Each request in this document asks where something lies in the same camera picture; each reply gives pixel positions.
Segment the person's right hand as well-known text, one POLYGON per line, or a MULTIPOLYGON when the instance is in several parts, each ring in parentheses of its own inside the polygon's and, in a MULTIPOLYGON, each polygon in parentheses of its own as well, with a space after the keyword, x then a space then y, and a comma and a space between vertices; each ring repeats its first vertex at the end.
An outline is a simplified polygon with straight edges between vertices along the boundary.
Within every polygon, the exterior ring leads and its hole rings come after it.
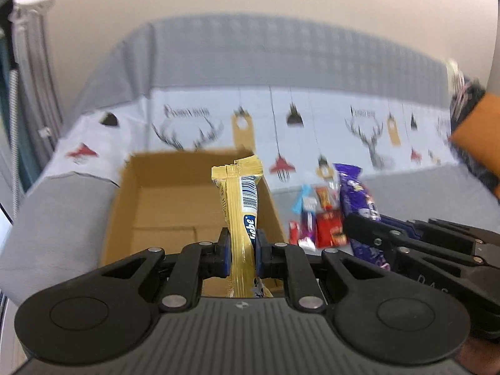
POLYGON ((500 346, 489 341, 469 337, 457 354, 456 361, 472 374, 499 374, 500 346))

